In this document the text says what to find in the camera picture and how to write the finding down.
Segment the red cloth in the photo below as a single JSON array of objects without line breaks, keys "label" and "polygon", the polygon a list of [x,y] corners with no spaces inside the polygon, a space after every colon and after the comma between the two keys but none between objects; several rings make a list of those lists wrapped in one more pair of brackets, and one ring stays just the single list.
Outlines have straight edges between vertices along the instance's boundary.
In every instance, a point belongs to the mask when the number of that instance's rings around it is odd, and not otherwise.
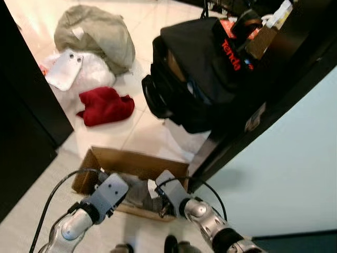
[{"label": "red cloth", "polygon": [[120,97],[110,87],[99,87],[80,94],[85,110],[77,115],[88,127],[125,120],[131,116],[135,103],[129,95]]}]

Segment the white wall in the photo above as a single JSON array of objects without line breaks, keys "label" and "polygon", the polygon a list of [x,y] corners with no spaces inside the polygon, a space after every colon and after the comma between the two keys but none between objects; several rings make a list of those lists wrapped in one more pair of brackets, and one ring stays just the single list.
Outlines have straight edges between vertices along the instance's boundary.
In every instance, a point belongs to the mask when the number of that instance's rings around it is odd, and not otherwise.
[{"label": "white wall", "polygon": [[336,153],[337,68],[208,182],[245,235],[336,229]]}]

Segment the gray cloth bag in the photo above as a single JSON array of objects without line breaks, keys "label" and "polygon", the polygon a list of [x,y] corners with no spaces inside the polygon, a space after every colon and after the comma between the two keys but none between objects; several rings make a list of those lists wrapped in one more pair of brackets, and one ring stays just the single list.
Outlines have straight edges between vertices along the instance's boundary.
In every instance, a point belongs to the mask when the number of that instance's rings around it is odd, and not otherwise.
[{"label": "gray cloth bag", "polygon": [[128,71],[135,59],[123,18],[93,6],[69,8],[58,21],[54,41],[60,52],[72,48],[100,56],[114,74]]}]

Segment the open cardboard box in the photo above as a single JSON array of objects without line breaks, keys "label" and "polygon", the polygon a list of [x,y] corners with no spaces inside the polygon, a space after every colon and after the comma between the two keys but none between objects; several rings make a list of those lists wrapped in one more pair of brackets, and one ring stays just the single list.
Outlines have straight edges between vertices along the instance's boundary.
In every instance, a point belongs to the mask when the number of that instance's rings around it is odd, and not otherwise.
[{"label": "open cardboard box", "polygon": [[[141,180],[155,180],[166,169],[175,177],[188,176],[188,166],[186,163],[150,157],[140,153],[98,147],[91,147],[81,164],[81,168],[97,170],[103,168],[108,174],[122,172],[138,176]],[[76,176],[72,188],[80,194],[91,194],[94,191],[97,180],[97,175],[94,173],[81,173]],[[184,182],[184,188],[187,189],[187,181]],[[174,219],[174,217],[170,216],[160,218],[156,212],[123,203],[118,206],[117,211],[160,221]]]}]

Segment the black cable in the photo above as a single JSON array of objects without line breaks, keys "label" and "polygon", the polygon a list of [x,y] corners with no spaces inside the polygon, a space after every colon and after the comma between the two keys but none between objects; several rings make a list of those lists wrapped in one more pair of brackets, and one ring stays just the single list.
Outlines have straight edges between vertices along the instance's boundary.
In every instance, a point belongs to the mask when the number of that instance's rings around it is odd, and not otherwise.
[{"label": "black cable", "polygon": [[201,182],[202,184],[204,184],[205,186],[207,186],[213,193],[214,195],[216,196],[216,198],[218,199],[220,205],[221,205],[221,208],[222,208],[222,211],[223,211],[223,218],[225,220],[227,220],[227,213],[226,213],[226,209],[225,209],[225,205],[223,204],[219,194],[217,194],[217,192],[208,184],[206,183],[204,180],[200,179],[200,178],[195,178],[195,177],[189,177],[189,176],[186,176],[186,177],[177,177],[177,178],[170,178],[170,179],[167,179],[165,180],[164,182],[160,183],[158,185],[158,188],[160,188],[161,186],[163,186],[164,184],[168,183],[168,182],[171,182],[171,181],[174,181],[174,180],[181,180],[181,179],[192,179],[192,180],[196,180],[196,181],[199,181]]},{"label": "black cable", "polygon": [[41,218],[40,218],[40,221],[38,222],[38,225],[37,225],[37,229],[36,229],[36,232],[35,232],[35,236],[34,236],[34,239],[33,239],[33,242],[32,242],[32,245],[31,245],[31,249],[29,250],[29,253],[33,253],[34,252],[34,249],[35,249],[35,246],[36,246],[36,242],[37,242],[37,239],[38,239],[38,235],[40,234],[40,231],[41,231],[41,228],[42,228],[42,224],[43,224],[43,220],[46,216],[46,213],[47,213],[47,209],[48,209],[48,206],[50,204],[50,202],[52,201],[52,198],[55,194],[55,192],[58,190],[58,188],[68,179],[70,178],[71,176],[77,174],[77,173],[84,173],[84,172],[95,172],[95,173],[99,173],[100,171],[99,170],[96,170],[96,169],[79,169],[79,170],[75,170],[73,171],[72,173],[66,175],[55,187],[54,189],[52,190],[51,194],[49,195],[48,199],[47,199],[47,202],[43,208],[43,212],[41,214]]}]

